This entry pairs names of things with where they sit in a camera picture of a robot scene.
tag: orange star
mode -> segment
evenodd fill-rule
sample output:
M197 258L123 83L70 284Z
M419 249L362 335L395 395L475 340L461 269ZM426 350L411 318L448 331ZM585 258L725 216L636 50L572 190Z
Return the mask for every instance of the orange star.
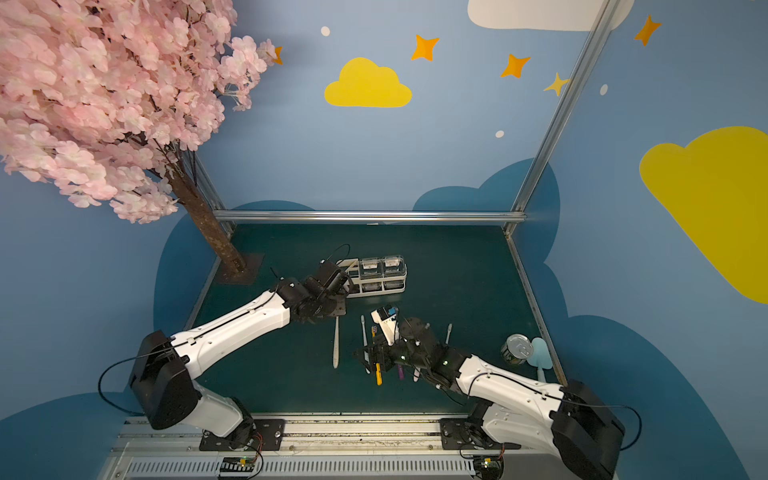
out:
M413 56L411 57L411 60L416 60L417 58L426 58L429 61L432 61L432 49L435 47L435 44L439 38L433 38L432 40L425 40L424 38L416 36L416 51L413 52Z
M507 75L514 75L515 77L520 78L520 75L523 74L523 66L530 59L531 57L517 58L514 55L509 55L509 64L504 70L504 73L502 73L502 78L506 77Z
M650 40L650 36L654 34L657 28L661 26L661 23L654 23L653 20L650 19L650 15L648 15L648 20L645 21L645 26L642 30L640 30L640 33L637 34L637 36L634 38L635 40L642 40L643 46L648 45L648 40Z
M283 47L275 47L275 63L278 65L283 64L283 60L280 59L280 51L283 50Z

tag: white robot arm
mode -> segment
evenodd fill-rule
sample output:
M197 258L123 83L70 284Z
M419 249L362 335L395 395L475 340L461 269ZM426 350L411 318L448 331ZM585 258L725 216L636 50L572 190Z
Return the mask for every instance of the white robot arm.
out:
M461 425L441 422L444 440L467 452L527 447L560 458L585 480L613 478L624 427L587 386L569 381L563 387L500 369L442 345L420 319L399 322L398 330L392 345L376 336L355 355L368 369L376 363L382 371L396 364L418 368L438 389L479 398Z
M220 438L220 444L246 445L253 420L234 398L224 398L195 379L220 359L291 320L343 315L350 278L332 262L320 262L303 282L281 278L242 307L205 325L166 337L144 338L129 386L154 429L194 425Z

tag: pink flower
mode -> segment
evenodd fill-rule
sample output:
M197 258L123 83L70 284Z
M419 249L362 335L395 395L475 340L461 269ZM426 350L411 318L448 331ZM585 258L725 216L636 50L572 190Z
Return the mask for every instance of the pink flower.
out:
M146 170L167 174L173 151L217 131L217 94L249 108L274 46L233 38L219 56L237 19L231 0L96 3L2 2L0 155L6 172L53 180L76 207L106 200L147 223L177 206Z
M205 25L216 35L216 40L219 43L224 43L227 40L227 34L230 32L230 21L224 17L220 17L215 13L205 14Z

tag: yellow cloud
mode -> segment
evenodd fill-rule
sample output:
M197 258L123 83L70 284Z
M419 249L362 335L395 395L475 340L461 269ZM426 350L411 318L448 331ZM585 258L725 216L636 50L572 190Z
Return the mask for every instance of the yellow cloud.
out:
M379 67L368 58L353 58L326 87L326 101L337 107L402 107L411 101L411 90L400 83L394 70Z
M768 303L768 134L725 127L657 145L640 175L733 288Z

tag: metal rail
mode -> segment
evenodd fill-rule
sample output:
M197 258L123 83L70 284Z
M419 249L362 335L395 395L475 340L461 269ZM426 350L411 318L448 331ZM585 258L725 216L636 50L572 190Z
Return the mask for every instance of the metal rail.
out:
M522 212L409 212L327 210L215 210L218 220L290 222L520 223Z
M592 30L587 37L587 41L584 43L584 47L581 49L574 70L571 73L571 81L568 82L568 87L565 93L560 97L558 107L554 111L552 120L547 128L547 133L544 135L544 140L541 141L541 146L534 157L531 168L528 169L528 173L525 175L520 191L515 198L515 203L512 205L513 212L523 212L528 205L528 201L531 199L533 190L538 184L541 174L544 173L544 168L547 166L554 148L560 139L560 135L565 129L565 125L568 122L571 112L574 110L576 101L584 90L584 86L589 79L589 75L592 73L594 65L598 61L600 53L603 51L605 41L608 35L611 33L611 23L614 19L617 7L623 0L605 0L603 7L598 13L595 19ZM505 231L511 233L515 224L509 222L505 225Z

